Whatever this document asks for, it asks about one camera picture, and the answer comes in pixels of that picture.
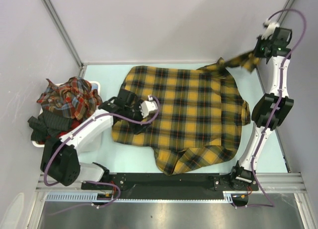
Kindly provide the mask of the yellow plaid shirt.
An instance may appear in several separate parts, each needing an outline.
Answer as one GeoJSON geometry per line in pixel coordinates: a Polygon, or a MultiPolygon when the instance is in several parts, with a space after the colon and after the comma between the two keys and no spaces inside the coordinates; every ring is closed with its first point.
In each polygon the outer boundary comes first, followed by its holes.
{"type": "Polygon", "coordinates": [[[251,122],[249,105],[239,92],[230,68],[253,71],[260,59],[253,52],[196,70],[136,66],[121,87],[139,97],[158,98],[160,111],[142,133],[128,122],[116,123],[113,141],[154,150],[156,165],[176,175],[232,160],[242,128],[251,122]]]}

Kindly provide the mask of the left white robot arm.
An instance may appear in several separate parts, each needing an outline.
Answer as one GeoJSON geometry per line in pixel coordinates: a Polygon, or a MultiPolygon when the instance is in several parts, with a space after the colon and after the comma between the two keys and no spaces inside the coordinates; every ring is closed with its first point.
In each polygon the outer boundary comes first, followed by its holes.
{"type": "Polygon", "coordinates": [[[121,89],[117,96],[99,105],[95,112],[75,129],[45,142],[40,165],[45,174],[45,185],[51,185],[48,181],[51,177],[64,186],[70,186],[76,181],[92,181],[97,188],[106,188],[110,183],[107,168],[96,162],[80,162],[79,155],[95,151],[97,148],[92,142],[121,120],[129,124],[133,134],[143,132],[151,123],[148,117],[157,110],[155,97],[150,95],[143,100],[135,93],[121,89]]]}

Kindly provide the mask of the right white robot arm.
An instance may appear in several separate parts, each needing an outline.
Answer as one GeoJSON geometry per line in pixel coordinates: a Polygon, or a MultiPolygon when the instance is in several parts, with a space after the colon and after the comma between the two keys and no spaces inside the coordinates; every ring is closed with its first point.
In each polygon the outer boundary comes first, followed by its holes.
{"type": "Polygon", "coordinates": [[[292,30],[268,24],[258,36],[254,55],[264,58],[272,66],[269,92],[264,94],[252,111],[253,129],[247,147],[229,174],[229,185],[234,190],[248,189],[256,182],[258,159],[271,133],[282,124],[294,105],[287,91],[287,72],[291,58],[288,45],[292,30]]]}

